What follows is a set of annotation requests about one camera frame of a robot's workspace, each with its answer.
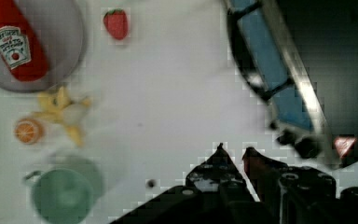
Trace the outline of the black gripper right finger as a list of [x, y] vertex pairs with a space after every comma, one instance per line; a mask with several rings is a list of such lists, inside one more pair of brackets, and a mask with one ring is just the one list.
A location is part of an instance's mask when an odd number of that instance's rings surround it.
[[275, 161], [258, 152], [254, 147], [247, 147], [242, 156], [244, 172], [249, 178], [261, 202], [268, 202], [276, 189], [276, 180], [288, 165]]

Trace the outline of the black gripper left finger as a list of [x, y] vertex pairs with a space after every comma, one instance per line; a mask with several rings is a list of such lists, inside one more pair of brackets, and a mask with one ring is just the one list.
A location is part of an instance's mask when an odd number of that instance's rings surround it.
[[201, 192], [217, 192], [227, 182], [244, 183], [245, 180], [236, 165], [220, 143], [215, 153], [193, 168], [186, 176], [186, 186]]

